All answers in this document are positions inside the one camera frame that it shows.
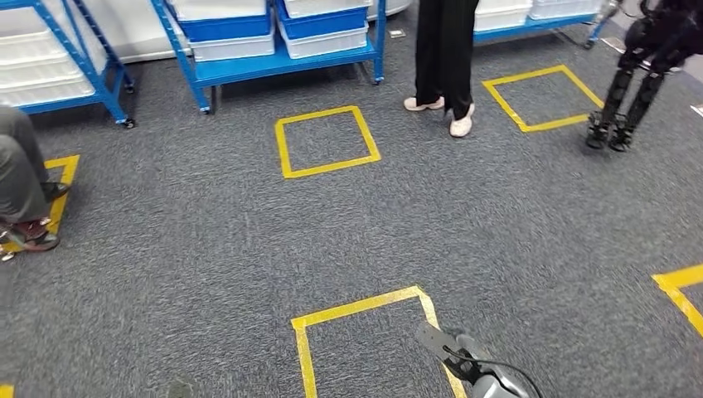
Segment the red shoe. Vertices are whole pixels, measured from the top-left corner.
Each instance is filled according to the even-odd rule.
[[[48,251],[56,248],[61,239],[46,230],[43,220],[21,222],[12,225],[12,231],[23,240],[22,247],[27,251]]]

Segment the shoe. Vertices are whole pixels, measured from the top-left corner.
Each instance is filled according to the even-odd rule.
[[[42,220],[21,222],[12,226],[18,237],[24,238],[22,247],[27,251],[48,251],[56,248],[61,239],[46,230],[46,223]]]
[[[452,124],[449,126],[449,133],[452,134],[452,137],[461,138],[471,133],[471,127],[473,126],[471,117],[473,116],[474,110],[476,110],[476,106],[471,104],[463,119],[452,121]]]
[[[60,182],[43,182],[41,184],[41,190],[44,192],[46,201],[51,203],[56,199],[63,197],[70,190],[70,185],[62,184]]]
[[[417,98],[410,97],[403,101],[403,106],[410,112],[420,112],[425,109],[442,109],[444,108],[444,97],[440,96],[439,99],[434,101],[432,104],[417,105]]]

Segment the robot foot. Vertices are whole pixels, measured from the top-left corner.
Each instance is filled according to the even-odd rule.
[[[593,112],[589,116],[589,136],[586,138],[586,145],[593,149],[603,149],[608,142],[608,129],[600,122],[600,112]]]
[[[610,139],[608,146],[615,152],[627,152],[632,143],[632,132],[624,129],[618,129],[618,131],[615,132],[615,135]]]

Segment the white plastic bin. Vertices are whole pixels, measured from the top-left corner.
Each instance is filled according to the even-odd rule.
[[[199,41],[190,43],[196,61],[217,61],[248,56],[270,56],[275,52],[275,27],[268,36],[241,37],[237,39]]]
[[[90,29],[88,22],[80,15],[75,4],[73,2],[69,2],[69,4],[80,35],[83,37],[85,46],[88,49],[90,59],[93,61],[93,66],[100,73],[107,64],[107,53],[98,37]],[[38,58],[68,54],[66,48],[56,39],[54,33],[49,30],[44,20],[39,17],[33,8],[25,7],[2,11],[0,12],[0,17],[5,12],[10,12],[5,17],[21,17],[25,19],[19,20],[22,23],[14,26],[8,24],[5,27],[1,27],[2,25],[0,25],[0,32],[4,32],[0,34],[0,65],[17,63],[25,59],[35,61]],[[61,30],[68,36],[78,52],[82,54],[83,50],[80,47],[78,36],[73,31],[68,16],[64,12],[53,12],[53,15],[56,22],[61,26]],[[0,22],[7,22],[5,17],[2,17]]]
[[[266,0],[170,0],[179,21],[253,17],[266,13]]]
[[[532,0],[481,0],[476,13],[495,12],[509,7],[532,7]]]
[[[525,25],[531,7],[532,5],[528,4],[491,10],[490,12],[476,12],[474,31],[490,31]]]
[[[534,0],[530,12],[532,19],[549,19],[595,14],[600,10],[601,0]]]
[[[9,63],[19,58],[58,56],[64,53],[65,48],[49,29],[17,36],[0,36],[0,62]]]
[[[303,39],[290,40],[286,36],[283,25],[279,22],[279,29],[283,37],[288,54],[294,60],[305,58],[308,56],[320,56],[337,51],[352,50],[362,48],[368,44],[367,33],[369,32],[369,24],[361,29],[352,29],[350,31],[335,32],[327,35],[305,37]]]
[[[371,4],[373,0],[285,0],[286,11],[291,18],[370,7]]]
[[[83,75],[67,79],[38,80],[23,85],[0,85],[0,101],[10,106],[43,104],[95,93],[93,85]]]
[[[22,85],[37,80],[66,78],[83,73],[68,55],[45,56],[19,62],[0,62],[0,85]]]

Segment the blue metal shelf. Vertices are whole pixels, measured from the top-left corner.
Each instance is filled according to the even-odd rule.
[[[124,127],[132,128],[134,127],[134,121],[129,119],[125,112],[119,105],[119,93],[121,91],[121,86],[123,85],[126,89],[132,90],[134,88],[134,80],[127,72],[127,68],[119,60],[117,54],[113,51],[112,47],[105,40],[103,32],[100,30],[95,20],[90,15],[90,12],[83,4],[83,0],[61,0],[63,7],[65,9],[66,15],[68,16],[71,28],[73,29],[78,42],[80,45],[79,49],[74,45],[74,43],[69,40],[66,33],[61,29],[58,22],[51,15],[49,10],[44,6],[41,0],[0,0],[0,11],[9,10],[13,8],[20,7],[33,7],[46,25],[51,29],[51,31],[56,36],[56,39],[64,46],[66,51],[70,54],[71,58],[79,66],[85,75],[85,78],[93,85],[95,93],[86,97],[60,99],[57,101],[46,102],[43,104],[28,104],[20,106],[19,108],[28,114],[36,114],[40,112],[49,112],[52,110],[73,108],[77,106],[83,106],[87,104],[97,104],[102,103],[108,109],[115,119],[115,122],[122,124]],[[78,26],[75,21],[75,16],[70,9],[68,4],[72,1],[80,12],[79,17],[83,17],[85,21],[90,26],[95,36],[103,45],[105,53],[108,56],[108,62],[105,66],[105,70],[98,73],[93,66],[93,62],[90,59],[88,49],[85,45],[85,41],[80,34]],[[113,71],[113,86],[109,88],[107,86],[107,79],[110,76],[110,72]]]
[[[369,41],[363,48],[294,60],[288,55],[283,39],[276,36],[276,52],[272,56],[196,62],[196,77],[200,87],[210,87],[282,73],[352,64],[375,56],[376,50]]]
[[[385,10],[385,2],[386,0],[379,0],[379,10]],[[171,46],[176,52],[178,64],[202,112],[209,112],[211,110],[211,105],[207,101],[203,89],[265,76],[353,64],[362,61],[374,61],[375,81],[378,84],[383,80],[385,12],[379,12],[378,19],[376,20],[375,42],[371,44],[371,41],[369,41],[364,48],[292,60],[290,56],[288,56],[288,50],[286,49],[283,39],[280,38],[279,35],[276,35],[276,52],[272,56],[191,62],[173,30],[173,25],[168,15],[168,13],[171,12],[169,7],[164,6],[164,0],[152,0],[152,5],[163,28],[166,30],[168,40],[171,42]],[[174,21],[177,21],[176,16],[171,15],[171,17]]]
[[[503,37],[519,36],[528,33],[548,31],[550,29],[556,29],[559,27],[567,27],[568,25],[575,25],[583,22],[593,21],[595,15],[578,15],[575,17],[562,17],[562,18],[551,18],[551,19],[531,19],[527,18],[525,25],[521,27],[508,27],[505,29],[493,29],[491,31],[481,31],[476,32],[474,35],[474,40],[488,41],[494,39],[500,39]]]

